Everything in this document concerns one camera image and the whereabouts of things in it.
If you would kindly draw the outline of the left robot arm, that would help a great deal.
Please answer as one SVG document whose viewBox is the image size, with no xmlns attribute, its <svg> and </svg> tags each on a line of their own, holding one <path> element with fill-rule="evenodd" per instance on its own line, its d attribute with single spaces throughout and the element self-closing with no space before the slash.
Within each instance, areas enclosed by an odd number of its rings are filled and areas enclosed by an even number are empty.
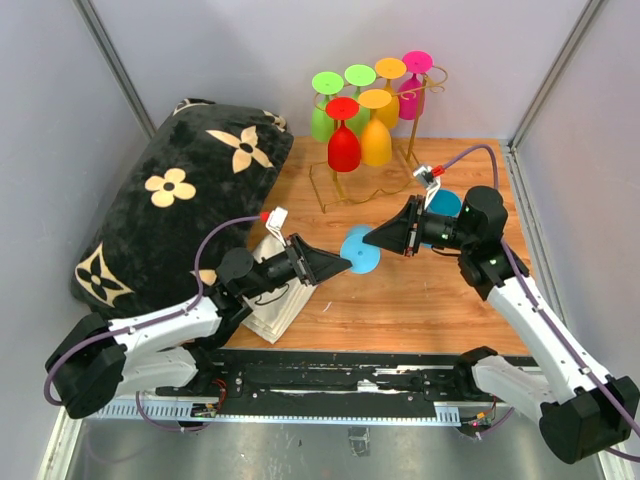
<svg viewBox="0 0 640 480">
<path fill-rule="evenodd" d="M 350 269 L 351 261 L 291 235 L 282 251 L 256 260 L 242 247 L 229 250 L 213 286 L 150 314 L 105 320 L 83 317 L 45 364 L 45 392 L 58 393 L 72 419 L 86 418 L 114 398 L 159 387 L 207 393 L 214 371 L 192 349 L 224 346 L 253 309 L 250 300 L 291 282 L 317 286 Z"/>
</svg>

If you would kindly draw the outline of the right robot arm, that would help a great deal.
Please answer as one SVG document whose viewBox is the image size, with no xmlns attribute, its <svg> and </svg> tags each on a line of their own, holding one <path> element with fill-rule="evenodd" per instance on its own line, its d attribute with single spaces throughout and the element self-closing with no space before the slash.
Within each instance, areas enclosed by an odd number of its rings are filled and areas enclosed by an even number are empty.
<svg viewBox="0 0 640 480">
<path fill-rule="evenodd" d="M 476 186 L 456 216 L 428 211 L 410 196 L 394 218 L 367 233 L 365 243 L 411 257 L 421 244 L 457 251 L 460 273 L 511 325 L 541 372 L 528 374 L 488 347 L 462 354 L 453 387 L 466 400 L 491 394 L 534 422 L 552 453 L 574 464 L 638 433 L 639 389 L 616 378 L 571 335 L 535 280 L 507 245 L 508 213 L 494 188 Z"/>
</svg>

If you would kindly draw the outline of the light blue wine glass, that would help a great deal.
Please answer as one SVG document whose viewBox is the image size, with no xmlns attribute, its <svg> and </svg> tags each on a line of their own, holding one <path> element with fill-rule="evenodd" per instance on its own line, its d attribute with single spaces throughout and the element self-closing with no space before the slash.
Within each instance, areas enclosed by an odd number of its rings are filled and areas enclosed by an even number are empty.
<svg viewBox="0 0 640 480">
<path fill-rule="evenodd" d="M 340 249 L 340 256 L 351 262 L 351 272 L 368 274 L 376 269 L 381 258 L 381 249 L 366 244 L 363 239 L 373 228 L 368 225 L 356 225 L 346 234 Z"/>
</svg>

